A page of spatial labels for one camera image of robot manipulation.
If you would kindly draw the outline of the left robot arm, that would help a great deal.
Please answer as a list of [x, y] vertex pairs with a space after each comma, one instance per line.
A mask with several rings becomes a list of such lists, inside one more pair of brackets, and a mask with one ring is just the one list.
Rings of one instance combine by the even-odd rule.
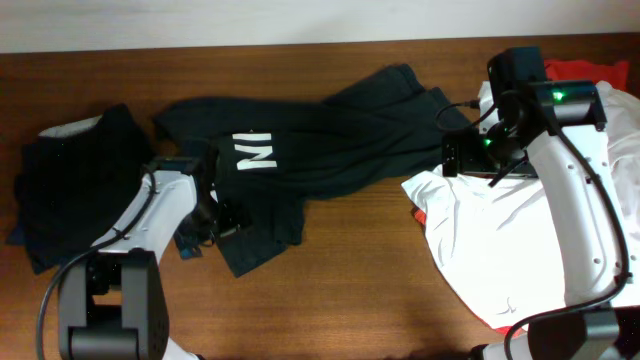
[[239, 225], [214, 194], [215, 159], [159, 157], [117, 222], [56, 274], [64, 359], [191, 359], [170, 336], [159, 264], [183, 222], [216, 245]]

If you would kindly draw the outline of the black Nike t-shirt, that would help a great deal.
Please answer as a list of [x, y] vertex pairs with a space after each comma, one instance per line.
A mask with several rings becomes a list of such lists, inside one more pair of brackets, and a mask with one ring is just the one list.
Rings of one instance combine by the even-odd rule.
[[217, 245], [243, 276], [302, 241], [309, 200], [345, 196], [385, 178], [437, 167], [446, 130], [466, 117], [412, 68], [392, 65], [320, 101], [202, 97], [155, 116], [186, 156], [217, 162], [253, 224], [247, 245]]

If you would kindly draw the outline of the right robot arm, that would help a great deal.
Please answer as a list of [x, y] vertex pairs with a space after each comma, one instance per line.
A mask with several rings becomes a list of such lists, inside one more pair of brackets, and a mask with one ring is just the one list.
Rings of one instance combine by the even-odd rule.
[[544, 188], [565, 278], [565, 304], [516, 322], [473, 359], [635, 359], [639, 258], [624, 232], [607, 156], [607, 119], [588, 80], [551, 81], [536, 47], [487, 64], [498, 120], [446, 131], [443, 172], [497, 183], [528, 165]]

